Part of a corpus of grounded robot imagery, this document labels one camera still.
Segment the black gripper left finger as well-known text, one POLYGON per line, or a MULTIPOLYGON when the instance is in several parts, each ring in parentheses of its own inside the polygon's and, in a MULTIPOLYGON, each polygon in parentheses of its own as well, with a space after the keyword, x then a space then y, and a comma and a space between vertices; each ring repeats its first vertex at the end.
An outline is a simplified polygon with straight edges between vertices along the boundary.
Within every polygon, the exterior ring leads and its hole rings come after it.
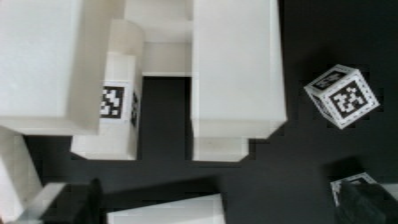
POLYGON ((14 224, 103 224, 101 182, 48 183, 14 224))

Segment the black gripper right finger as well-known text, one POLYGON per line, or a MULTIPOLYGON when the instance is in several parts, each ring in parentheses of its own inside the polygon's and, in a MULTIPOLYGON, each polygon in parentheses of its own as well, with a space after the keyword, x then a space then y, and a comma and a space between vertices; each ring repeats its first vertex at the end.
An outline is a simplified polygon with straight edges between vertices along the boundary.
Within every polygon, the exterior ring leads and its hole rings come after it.
POLYGON ((398 224, 398 200, 378 184, 341 184, 337 224, 398 224))

